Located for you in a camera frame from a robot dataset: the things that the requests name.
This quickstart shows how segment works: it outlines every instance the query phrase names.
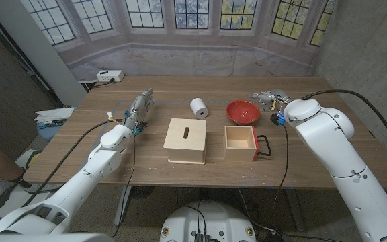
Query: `window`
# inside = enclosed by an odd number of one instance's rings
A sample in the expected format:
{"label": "window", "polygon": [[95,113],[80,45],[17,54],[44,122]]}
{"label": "window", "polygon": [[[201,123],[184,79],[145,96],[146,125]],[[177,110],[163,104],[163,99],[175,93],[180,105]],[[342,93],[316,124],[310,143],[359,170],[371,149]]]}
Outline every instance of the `window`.
{"label": "window", "polygon": [[21,3],[52,45],[75,38],[55,0],[21,0]]}
{"label": "window", "polygon": [[176,28],[208,28],[209,0],[174,0]]}
{"label": "window", "polygon": [[126,0],[133,28],[163,28],[161,0]]}
{"label": "window", "polygon": [[312,0],[281,0],[273,33],[297,40],[306,21]]}
{"label": "window", "polygon": [[257,0],[223,0],[220,28],[223,30],[250,30]]}
{"label": "window", "polygon": [[322,37],[325,34],[329,19],[331,18],[331,14],[334,10],[334,3],[335,0],[328,0],[327,5],[323,9],[322,17],[320,17],[320,21],[312,38],[312,45],[320,46],[320,43],[322,42]]}
{"label": "window", "polygon": [[89,34],[112,28],[102,0],[71,0]]}

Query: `small wooden drawer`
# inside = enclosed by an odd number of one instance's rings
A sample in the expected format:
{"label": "small wooden drawer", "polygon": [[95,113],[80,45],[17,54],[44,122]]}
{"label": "small wooden drawer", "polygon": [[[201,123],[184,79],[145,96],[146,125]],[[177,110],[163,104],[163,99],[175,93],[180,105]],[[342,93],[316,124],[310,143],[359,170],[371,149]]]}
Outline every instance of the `small wooden drawer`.
{"label": "small wooden drawer", "polygon": [[255,128],[225,126],[224,147],[227,161],[254,161],[259,151]]}

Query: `backdrop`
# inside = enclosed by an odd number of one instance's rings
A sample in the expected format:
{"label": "backdrop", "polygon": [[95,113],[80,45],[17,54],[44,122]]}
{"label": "backdrop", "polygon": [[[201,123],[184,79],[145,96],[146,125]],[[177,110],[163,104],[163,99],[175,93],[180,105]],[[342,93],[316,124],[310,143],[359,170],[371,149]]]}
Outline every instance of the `backdrop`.
{"label": "backdrop", "polygon": [[79,81],[309,75],[334,0],[21,0]]}

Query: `black handle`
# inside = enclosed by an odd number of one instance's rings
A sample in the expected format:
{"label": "black handle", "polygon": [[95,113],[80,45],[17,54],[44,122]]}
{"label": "black handle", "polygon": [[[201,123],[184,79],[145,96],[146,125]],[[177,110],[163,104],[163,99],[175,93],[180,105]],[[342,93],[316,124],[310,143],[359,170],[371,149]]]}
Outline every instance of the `black handle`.
{"label": "black handle", "polygon": [[256,138],[264,138],[265,141],[267,142],[267,147],[268,147],[268,153],[264,153],[261,151],[258,151],[258,153],[261,155],[265,155],[265,156],[271,156],[271,147],[269,146],[268,138],[265,135],[258,135],[258,136],[256,136]]}

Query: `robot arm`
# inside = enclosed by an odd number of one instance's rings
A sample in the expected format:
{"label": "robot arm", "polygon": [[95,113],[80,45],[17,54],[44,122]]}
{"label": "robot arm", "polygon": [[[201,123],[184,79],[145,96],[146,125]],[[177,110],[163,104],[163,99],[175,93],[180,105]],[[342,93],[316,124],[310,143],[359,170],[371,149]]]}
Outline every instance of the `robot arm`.
{"label": "robot arm", "polygon": [[136,98],[125,113],[124,124],[116,125],[101,137],[101,144],[91,152],[86,165],[53,196],[3,217],[0,233],[57,235],[66,232],[95,186],[119,167],[126,152],[125,142],[144,130],[146,113],[154,103],[152,94],[150,88]]}
{"label": "robot arm", "polygon": [[283,91],[254,93],[264,110],[279,113],[330,173],[364,241],[387,241],[387,194],[348,141],[354,127],[334,108],[313,99],[294,100]]}

